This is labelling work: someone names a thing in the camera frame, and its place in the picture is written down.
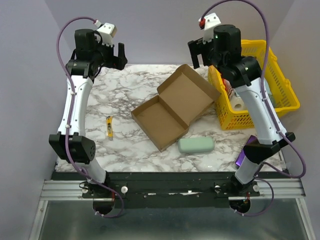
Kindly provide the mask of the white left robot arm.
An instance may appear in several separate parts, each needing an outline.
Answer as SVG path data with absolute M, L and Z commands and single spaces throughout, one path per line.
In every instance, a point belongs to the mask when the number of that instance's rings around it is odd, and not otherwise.
M 84 175 L 101 198 L 110 194 L 110 177 L 95 158 L 95 142 L 86 137 L 85 118 L 89 95 L 101 69 L 123 70 L 128 62 L 123 43 L 118 44 L 118 55 L 114 54 L 115 34 L 107 24 L 97 30 L 75 31 L 75 49 L 63 66 L 67 72 L 64 112 L 57 133 L 50 134 L 48 139 L 58 157 Z

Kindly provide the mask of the brown cardboard express box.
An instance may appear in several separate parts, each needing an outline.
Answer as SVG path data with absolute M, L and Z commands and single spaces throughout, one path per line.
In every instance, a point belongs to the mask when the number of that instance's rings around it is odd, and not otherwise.
M 186 135 L 190 125 L 220 97 L 220 92 L 187 64 L 157 88 L 157 95 L 132 112 L 132 118 L 160 152 Z

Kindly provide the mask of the mint green glasses case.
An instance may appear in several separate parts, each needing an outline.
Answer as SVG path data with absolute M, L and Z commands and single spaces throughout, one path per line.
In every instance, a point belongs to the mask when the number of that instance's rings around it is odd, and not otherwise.
M 180 138 L 177 142 L 181 154 L 204 154 L 214 150 L 215 142 L 211 137 Z

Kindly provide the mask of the yellow utility knife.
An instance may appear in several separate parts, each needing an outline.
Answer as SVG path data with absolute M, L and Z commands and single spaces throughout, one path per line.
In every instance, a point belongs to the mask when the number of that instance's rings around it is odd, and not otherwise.
M 113 137 L 114 137 L 112 120 L 113 120 L 112 116 L 108 116 L 106 118 L 106 136 L 108 137 L 109 140 L 113 140 Z

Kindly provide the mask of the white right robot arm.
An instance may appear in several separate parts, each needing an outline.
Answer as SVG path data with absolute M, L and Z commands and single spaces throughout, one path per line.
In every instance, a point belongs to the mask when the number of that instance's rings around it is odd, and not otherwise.
M 257 139 L 243 148 L 244 159 L 231 177 L 230 191 L 241 196 L 248 190 L 263 162 L 296 139 L 281 124 L 264 87 L 264 75 L 253 56 L 243 56 L 241 31 L 232 24 L 214 24 L 208 39 L 188 42 L 194 69 L 198 55 L 204 65 L 214 66 L 241 97 L 253 121 Z

